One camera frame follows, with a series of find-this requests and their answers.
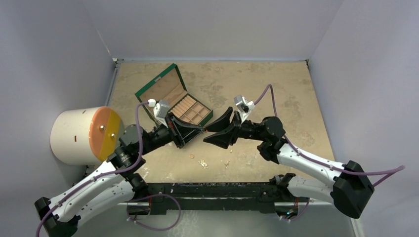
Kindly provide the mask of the green jewelry box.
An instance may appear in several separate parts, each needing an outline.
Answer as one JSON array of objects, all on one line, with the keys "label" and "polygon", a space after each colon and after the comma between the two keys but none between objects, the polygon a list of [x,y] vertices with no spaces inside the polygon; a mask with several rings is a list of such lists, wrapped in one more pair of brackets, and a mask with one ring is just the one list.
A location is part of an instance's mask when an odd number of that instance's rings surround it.
[{"label": "green jewelry box", "polygon": [[[190,93],[186,89],[179,68],[176,64],[171,64],[153,80],[137,91],[135,96],[139,102],[143,103],[148,102],[149,99],[168,101],[171,110],[174,104],[186,94]],[[143,108],[149,118],[155,123],[155,127],[152,131],[143,134],[143,152],[148,153],[158,147],[173,142],[168,133],[168,128],[163,124],[160,124],[154,118],[153,108],[148,105],[143,105]]]}]

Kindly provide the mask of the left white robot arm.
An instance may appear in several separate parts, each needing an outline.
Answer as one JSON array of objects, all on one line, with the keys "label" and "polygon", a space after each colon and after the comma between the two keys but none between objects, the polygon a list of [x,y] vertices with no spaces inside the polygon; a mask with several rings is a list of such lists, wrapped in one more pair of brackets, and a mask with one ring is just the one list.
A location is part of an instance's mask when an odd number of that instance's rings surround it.
[{"label": "left white robot arm", "polygon": [[95,171],[62,194],[35,202],[40,218],[36,236],[45,229],[50,237],[71,237],[78,227],[109,207],[148,199],[148,184],[137,173],[145,163],[142,156],[170,142],[182,148],[204,131],[202,126],[181,121],[173,113],[150,132],[144,131],[139,122],[128,126],[119,138],[119,146]]}]

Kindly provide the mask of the green jewelry tray insert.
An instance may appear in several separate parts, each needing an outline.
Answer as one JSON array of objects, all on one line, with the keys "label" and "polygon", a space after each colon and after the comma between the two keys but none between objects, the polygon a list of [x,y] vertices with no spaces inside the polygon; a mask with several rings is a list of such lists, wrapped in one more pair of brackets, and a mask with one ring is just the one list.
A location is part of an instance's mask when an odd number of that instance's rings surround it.
[{"label": "green jewelry tray insert", "polygon": [[170,112],[184,122],[200,126],[204,126],[213,117],[213,110],[190,94],[176,102]]}]

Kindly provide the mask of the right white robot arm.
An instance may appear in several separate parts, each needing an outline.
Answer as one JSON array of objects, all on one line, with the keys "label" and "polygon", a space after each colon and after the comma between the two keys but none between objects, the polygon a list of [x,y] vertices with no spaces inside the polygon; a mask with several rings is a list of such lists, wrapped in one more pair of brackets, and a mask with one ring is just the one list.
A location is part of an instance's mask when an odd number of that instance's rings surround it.
[{"label": "right white robot arm", "polygon": [[375,191],[359,163],[328,160],[291,144],[278,117],[265,117],[260,123],[242,120],[240,113],[229,107],[206,130],[212,132],[204,138],[206,143],[227,149],[239,138],[261,141],[257,150],[265,160],[308,174],[310,178],[284,176],[277,188],[279,198],[284,201],[293,197],[313,198],[331,203],[342,214],[358,219]]}]

